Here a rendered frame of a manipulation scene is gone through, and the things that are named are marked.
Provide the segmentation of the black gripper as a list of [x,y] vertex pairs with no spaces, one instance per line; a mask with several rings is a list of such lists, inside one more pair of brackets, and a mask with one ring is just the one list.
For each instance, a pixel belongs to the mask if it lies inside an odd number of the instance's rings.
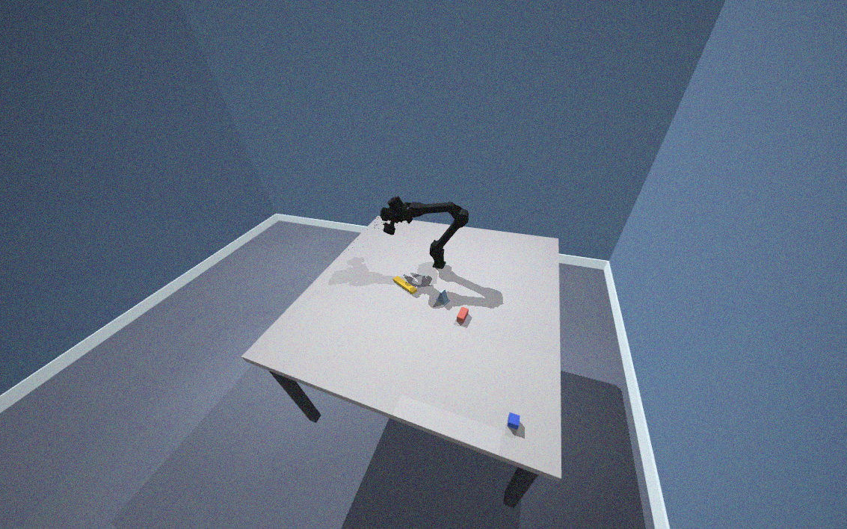
[[383,231],[387,234],[394,235],[395,230],[396,230],[395,227],[394,227],[395,223],[398,223],[398,222],[402,223],[402,221],[397,220],[396,213],[393,212],[394,217],[392,218],[392,221],[390,221],[390,223],[383,223],[383,225],[384,225]]

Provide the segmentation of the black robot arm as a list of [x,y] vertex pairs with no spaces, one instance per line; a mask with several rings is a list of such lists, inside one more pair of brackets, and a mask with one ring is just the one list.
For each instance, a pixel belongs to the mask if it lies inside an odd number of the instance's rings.
[[[443,246],[458,229],[462,229],[462,227],[468,223],[467,209],[463,209],[460,205],[455,205],[453,202],[433,204],[402,202],[399,196],[392,197],[392,199],[388,200],[387,203],[390,205],[391,209],[384,207],[381,209],[382,221],[392,221],[392,218],[394,217],[393,212],[397,212],[396,218],[398,221],[407,221],[409,225],[410,222],[413,221],[413,217],[419,217],[425,213],[448,212],[451,216],[455,217],[455,221],[453,221],[446,232],[442,234],[441,238],[439,238],[438,241],[434,240],[430,245],[429,254],[430,256],[433,256],[433,267],[441,267],[441,269],[443,269],[446,263],[443,256]],[[407,209],[407,207],[409,207],[409,209]]]

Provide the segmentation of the yellow bar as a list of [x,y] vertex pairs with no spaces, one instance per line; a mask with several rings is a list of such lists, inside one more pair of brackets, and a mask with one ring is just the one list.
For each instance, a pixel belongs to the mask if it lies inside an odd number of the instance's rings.
[[398,276],[398,275],[397,275],[397,277],[393,278],[393,281],[395,283],[399,284],[400,287],[404,288],[405,291],[409,291],[411,294],[417,292],[416,288],[412,287],[412,285],[410,285],[409,283],[404,281],[404,279],[400,278],[400,276]]

